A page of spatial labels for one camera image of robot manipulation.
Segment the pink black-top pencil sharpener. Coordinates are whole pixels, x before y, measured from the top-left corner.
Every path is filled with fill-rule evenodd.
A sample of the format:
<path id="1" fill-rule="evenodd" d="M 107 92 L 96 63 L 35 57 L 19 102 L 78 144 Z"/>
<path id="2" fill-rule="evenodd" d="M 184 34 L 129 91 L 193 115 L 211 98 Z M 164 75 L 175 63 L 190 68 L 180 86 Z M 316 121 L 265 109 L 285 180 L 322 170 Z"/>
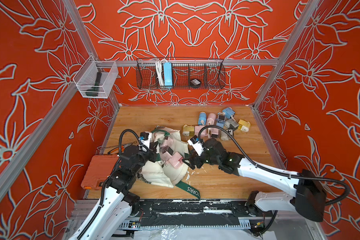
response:
<path id="1" fill-rule="evenodd" d="M 170 146 L 164 146 L 160 148 L 161 158 L 171 158 L 174 154 L 173 149 Z"/>

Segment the white canvas tote bag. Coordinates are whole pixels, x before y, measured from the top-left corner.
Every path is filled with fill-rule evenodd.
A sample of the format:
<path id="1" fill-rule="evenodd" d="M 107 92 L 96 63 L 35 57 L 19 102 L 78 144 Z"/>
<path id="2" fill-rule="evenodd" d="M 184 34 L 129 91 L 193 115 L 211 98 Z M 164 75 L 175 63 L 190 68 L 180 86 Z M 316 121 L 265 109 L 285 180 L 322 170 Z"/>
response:
<path id="1" fill-rule="evenodd" d="M 175 169 L 168 163 L 169 158 L 163 159 L 160 156 L 160 148 L 164 146 L 170 146 L 174 153 L 180 153 L 183 159 L 190 154 L 189 144 L 182 141 L 180 131 L 167 127 L 157 127 L 151 133 L 153 134 L 153 143 L 151 143 L 150 148 L 158 154 L 158 161 L 156 163 L 147 162 L 138 174 L 138 179 L 155 186 L 177 187 L 200 199 L 200 191 L 183 182 L 183 178 L 189 175 L 190 167 L 183 163 L 179 169 Z"/>

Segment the pale pink sharpener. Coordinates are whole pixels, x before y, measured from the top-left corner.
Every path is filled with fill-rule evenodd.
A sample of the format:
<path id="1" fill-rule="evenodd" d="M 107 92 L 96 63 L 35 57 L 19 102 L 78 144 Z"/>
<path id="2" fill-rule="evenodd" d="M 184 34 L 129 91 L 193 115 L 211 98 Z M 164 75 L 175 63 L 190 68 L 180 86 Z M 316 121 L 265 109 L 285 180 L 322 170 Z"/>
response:
<path id="1" fill-rule="evenodd" d="M 183 164 L 183 156 L 175 152 L 168 160 L 168 163 L 172 165 L 173 168 L 179 169 Z"/>

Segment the pink square pencil sharpener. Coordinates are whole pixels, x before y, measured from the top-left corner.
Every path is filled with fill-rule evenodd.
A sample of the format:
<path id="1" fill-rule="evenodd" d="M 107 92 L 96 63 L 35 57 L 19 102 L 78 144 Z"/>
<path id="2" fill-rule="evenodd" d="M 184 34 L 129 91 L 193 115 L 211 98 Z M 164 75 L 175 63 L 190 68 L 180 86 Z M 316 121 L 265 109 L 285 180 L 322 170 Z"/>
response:
<path id="1" fill-rule="evenodd" d="M 200 138 L 209 138 L 209 129 L 204 129 L 205 126 L 197 125 L 195 126 L 195 135 Z"/>

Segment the white round pencil sharpener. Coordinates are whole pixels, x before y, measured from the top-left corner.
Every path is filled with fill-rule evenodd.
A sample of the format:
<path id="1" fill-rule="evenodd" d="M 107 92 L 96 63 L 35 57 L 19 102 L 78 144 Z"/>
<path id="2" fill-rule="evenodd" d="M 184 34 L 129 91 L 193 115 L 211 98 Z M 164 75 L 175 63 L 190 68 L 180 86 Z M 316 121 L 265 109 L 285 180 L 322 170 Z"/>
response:
<path id="1" fill-rule="evenodd" d="M 227 129 L 231 129 L 231 130 L 235 131 L 238 129 L 239 124 L 234 119 L 228 119 L 225 121 L 224 126 Z"/>

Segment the blue pencil sharpener pink cap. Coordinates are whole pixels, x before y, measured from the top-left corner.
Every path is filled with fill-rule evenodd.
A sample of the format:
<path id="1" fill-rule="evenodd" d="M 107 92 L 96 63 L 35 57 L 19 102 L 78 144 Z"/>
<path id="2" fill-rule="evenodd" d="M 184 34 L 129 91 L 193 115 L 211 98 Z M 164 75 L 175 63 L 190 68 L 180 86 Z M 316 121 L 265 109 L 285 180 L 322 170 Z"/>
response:
<path id="1" fill-rule="evenodd" d="M 207 114 L 205 112 L 200 112 L 198 118 L 198 125 L 205 126 L 207 123 Z"/>

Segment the light blue small sharpener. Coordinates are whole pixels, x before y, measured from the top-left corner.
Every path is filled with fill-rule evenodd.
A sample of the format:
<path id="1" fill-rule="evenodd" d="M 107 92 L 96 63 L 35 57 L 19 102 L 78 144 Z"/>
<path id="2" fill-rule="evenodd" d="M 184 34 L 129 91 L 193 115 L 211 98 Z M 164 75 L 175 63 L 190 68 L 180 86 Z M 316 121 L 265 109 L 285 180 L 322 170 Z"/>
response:
<path id="1" fill-rule="evenodd" d="M 224 115 L 218 115 L 216 125 L 223 128 L 225 126 L 226 117 Z"/>

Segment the yellow white pencil sharpener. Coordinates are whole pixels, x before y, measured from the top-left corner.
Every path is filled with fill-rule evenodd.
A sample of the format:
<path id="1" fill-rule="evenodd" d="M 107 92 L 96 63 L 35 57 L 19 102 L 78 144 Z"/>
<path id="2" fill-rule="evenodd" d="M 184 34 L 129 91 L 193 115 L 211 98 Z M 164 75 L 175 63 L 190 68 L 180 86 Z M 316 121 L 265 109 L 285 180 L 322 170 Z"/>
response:
<path id="1" fill-rule="evenodd" d="M 238 129 L 243 132 L 248 132 L 251 127 L 251 123 L 245 120 L 239 120 L 238 125 L 239 125 Z"/>

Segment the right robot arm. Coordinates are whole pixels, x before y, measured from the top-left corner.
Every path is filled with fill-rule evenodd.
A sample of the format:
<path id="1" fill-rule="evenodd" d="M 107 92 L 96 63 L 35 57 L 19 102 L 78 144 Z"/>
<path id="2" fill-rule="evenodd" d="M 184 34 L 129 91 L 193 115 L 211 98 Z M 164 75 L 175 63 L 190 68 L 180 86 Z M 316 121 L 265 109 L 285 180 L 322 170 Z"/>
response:
<path id="1" fill-rule="evenodd" d="M 279 189 L 278 193 L 251 193 L 256 209 L 268 211 L 291 211 L 313 221 L 322 222 L 326 206 L 341 202 L 350 194 L 346 183 L 317 177 L 309 170 L 298 173 L 270 167 L 253 161 L 233 139 L 239 153 L 228 152 L 216 139 L 203 140 L 200 134 L 191 137 L 188 144 L 193 148 L 184 160 L 189 167 L 201 168 L 204 164 L 216 165 L 227 174 L 250 178 Z M 344 192 L 333 200 L 327 200 L 323 183 L 335 183 Z"/>

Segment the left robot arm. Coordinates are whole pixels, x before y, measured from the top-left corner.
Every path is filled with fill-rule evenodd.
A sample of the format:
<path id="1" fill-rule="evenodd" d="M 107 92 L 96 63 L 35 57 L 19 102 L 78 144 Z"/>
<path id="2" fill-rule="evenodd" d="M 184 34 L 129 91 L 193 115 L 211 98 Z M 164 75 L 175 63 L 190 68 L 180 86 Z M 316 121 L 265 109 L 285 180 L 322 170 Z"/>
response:
<path id="1" fill-rule="evenodd" d="M 140 211 L 140 197 L 130 189 L 143 166 L 157 160 L 156 151 L 150 148 L 152 135 L 137 135 L 131 129 L 122 131 L 119 158 L 103 183 L 101 197 L 71 240 L 109 240 L 124 220 Z"/>

